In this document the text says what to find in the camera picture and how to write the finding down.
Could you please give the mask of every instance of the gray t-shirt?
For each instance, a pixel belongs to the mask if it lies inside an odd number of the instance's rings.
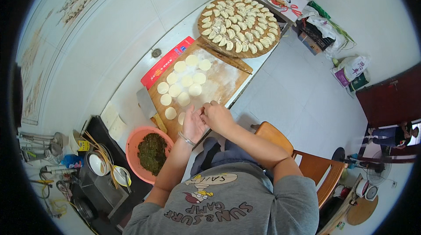
[[[164,208],[154,203],[134,207],[123,235],[313,235],[318,223],[313,180],[286,176],[272,186],[255,165],[232,163],[176,185]]]

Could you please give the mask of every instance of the drain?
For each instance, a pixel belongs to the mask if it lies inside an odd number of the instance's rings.
[[[109,179],[109,180],[108,180],[108,185],[109,185],[110,187],[112,187],[112,188],[115,188],[115,185],[114,185],[114,182],[113,182],[113,180],[112,180],[112,179]]]
[[[152,51],[152,57],[156,58],[156,57],[160,56],[161,53],[162,53],[161,49],[155,49],[155,50]]]

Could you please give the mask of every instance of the sink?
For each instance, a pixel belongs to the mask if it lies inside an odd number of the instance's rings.
[[[80,169],[79,177],[79,186],[83,193],[97,210],[108,214],[108,219],[129,197],[118,183],[119,188],[115,189],[111,174],[100,177],[85,165]]]

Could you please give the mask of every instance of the wooden door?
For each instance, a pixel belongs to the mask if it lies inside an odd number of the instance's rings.
[[[421,118],[421,64],[357,92],[371,127]]]

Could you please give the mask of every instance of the pink bowl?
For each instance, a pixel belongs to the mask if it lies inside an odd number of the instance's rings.
[[[140,158],[137,156],[139,153],[138,146],[143,141],[143,138],[150,133],[157,133],[165,139],[167,147],[165,148],[165,155],[168,157],[169,150],[174,145],[174,142],[164,132],[155,127],[138,127],[134,129],[127,139],[126,143],[126,158],[130,168],[133,170],[141,180],[154,185],[156,177],[150,171],[147,171],[140,164]]]

